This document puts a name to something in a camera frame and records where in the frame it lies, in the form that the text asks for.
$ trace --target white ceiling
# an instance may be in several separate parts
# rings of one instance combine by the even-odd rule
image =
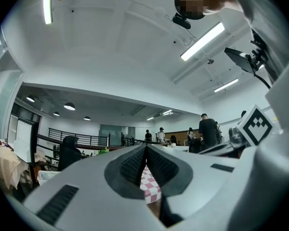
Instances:
[[[34,95],[36,97],[34,103],[26,99],[28,95]],[[99,114],[108,113],[119,116],[133,116],[134,118],[146,120],[165,111],[165,109],[157,107],[98,97],[79,92],[52,90],[25,85],[20,87],[17,97],[39,110],[44,109],[44,111],[50,115],[55,111],[58,111],[61,116],[65,113],[70,114],[70,112],[66,112],[64,105],[67,102],[72,102],[76,108],[75,113],[78,113],[81,119],[90,112]]]
[[[185,62],[180,55],[188,48],[184,43],[191,41],[191,34],[157,13],[164,10],[171,19],[176,13],[173,0],[137,1],[155,11],[129,0],[53,0],[53,24],[46,26],[41,0],[23,0],[21,23],[32,57],[41,65],[54,55],[68,58],[72,51],[92,55],[92,61],[101,52],[119,55],[152,74],[166,76],[201,100],[236,77],[244,81],[251,78],[223,53],[227,46],[251,51],[250,31],[243,13],[224,9],[191,21],[190,32],[197,38],[218,22],[224,24],[225,31]],[[207,65],[209,58],[214,59],[214,64]]]

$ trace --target metal railing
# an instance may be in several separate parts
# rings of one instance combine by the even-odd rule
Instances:
[[[163,142],[154,142],[154,141],[141,141],[141,140],[135,140],[134,138],[124,138],[124,146],[132,146],[132,145],[138,145],[138,144],[158,144],[158,145],[164,145],[167,146],[169,143],[163,143]]]
[[[49,133],[48,133],[49,138],[63,141],[63,139],[66,136],[77,137],[78,138],[77,144],[96,145],[96,146],[109,146],[110,145],[110,134],[108,137],[91,136],[91,135],[64,132],[64,131],[56,130],[53,128],[49,128]]]
[[[57,144],[57,145],[61,145],[62,144],[62,141],[61,140],[58,140],[58,139],[54,139],[54,138],[50,138],[50,137],[47,137],[47,136],[43,136],[43,135],[40,135],[38,134],[38,139],[40,140],[44,140],[44,141],[48,141],[48,142],[51,142],[52,144]],[[54,150],[54,149],[51,149],[51,148],[48,148],[44,145],[41,145],[39,143],[37,143],[37,147],[41,147],[43,149],[46,149],[46,150],[49,150],[49,151],[52,151],[56,154],[59,154],[60,152],[60,149],[59,150]],[[97,146],[97,145],[81,145],[81,144],[77,144],[76,146],[78,149],[86,149],[86,150],[102,150],[104,149],[104,146]],[[118,149],[121,149],[122,147],[108,147],[109,151],[114,151],[114,150],[118,150]],[[57,156],[47,156],[45,155],[46,158],[48,159],[51,159],[51,160],[55,160],[55,161],[60,161],[60,158]],[[50,167],[53,167],[53,168],[58,168],[57,166],[54,166],[54,165],[51,165],[51,164],[48,164],[47,166],[50,166]]]

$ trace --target checkered cloth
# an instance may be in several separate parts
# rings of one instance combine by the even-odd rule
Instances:
[[[147,166],[141,176],[140,189],[144,191],[144,199],[147,204],[161,198],[161,190]]]

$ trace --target round ceiling light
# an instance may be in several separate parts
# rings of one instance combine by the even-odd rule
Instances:
[[[33,96],[33,95],[27,96],[27,99],[28,99],[30,102],[33,102],[33,103],[34,103],[34,96]]]
[[[66,103],[64,108],[68,110],[75,110],[75,105],[73,103]]]

